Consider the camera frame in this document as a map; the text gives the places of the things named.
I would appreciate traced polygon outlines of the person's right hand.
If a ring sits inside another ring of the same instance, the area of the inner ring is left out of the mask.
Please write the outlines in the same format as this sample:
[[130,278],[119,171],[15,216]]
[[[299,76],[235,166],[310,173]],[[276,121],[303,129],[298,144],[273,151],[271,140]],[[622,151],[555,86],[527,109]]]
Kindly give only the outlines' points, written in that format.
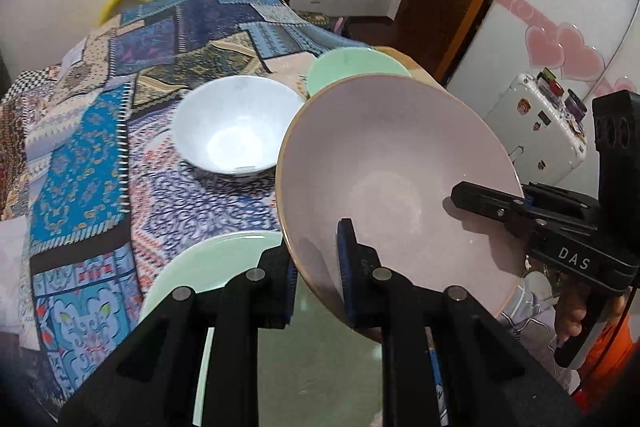
[[[555,306],[554,328],[556,338],[565,343],[582,331],[582,322],[587,314],[587,297],[590,287],[573,279],[566,279],[561,286],[560,297]],[[614,297],[608,305],[608,323],[616,325],[622,317],[627,302],[627,295]]]

